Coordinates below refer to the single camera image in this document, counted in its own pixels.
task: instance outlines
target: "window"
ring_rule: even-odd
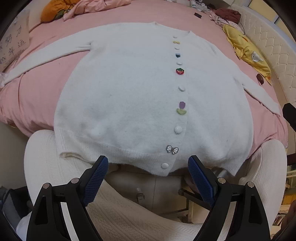
[[[292,37],[292,34],[288,30],[284,22],[281,20],[281,18],[263,0],[251,0],[248,7],[253,9],[257,13],[261,14],[269,21],[275,23],[281,30],[284,31],[285,34],[287,34],[295,42],[295,40]]]

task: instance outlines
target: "dark red bag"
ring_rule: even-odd
[[[232,21],[236,24],[239,23],[241,17],[238,11],[229,8],[219,8],[215,11],[215,14],[217,14],[219,17],[225,20]]]

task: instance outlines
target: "pink blanket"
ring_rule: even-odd
[[[99,12],[130,4],[131,0],[80,0],[68,13],[63,16],[64,21],[74,15]]]
[[[199,12],[202,15],[199,19],[194,13],[195,9],[178,3],[137,0],[108,11],[78,15],[65,22],[59,19],[44,23],[30,33],[31,45],[16,64],[30,53],[87,28],[110,23],[156,21],[169,27],[191,30],[215,44],[245,74],[259,84],[256,70],[236,57],[221,27],[211,21],[208,15]],[[0,121],[14,123],[27,136],[40,129],[53,129],[54,113],[60,93],[73,69],[86,54],[87,52],[76,53],[41,65],[6,85],[0,92]],[[272,86],[265,82],[263,88],[277,101]],[[272,114],[247,93],[246,97],[254,123],[254,139],[250,154],[270,139],[278,139],[286,147],[288,131],[284,118]]]

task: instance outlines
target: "butterfly applique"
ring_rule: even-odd
[[[178,153],[179,148],[178,147],[173,148],[171,145],[168,145],[166,150],[168,153],[172,152],[172,154],[176,154]]]

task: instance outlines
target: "orange plush toy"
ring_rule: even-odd
[[[42,22],[51,22],[63,17],[79,0],[51,0],[41,13]]]

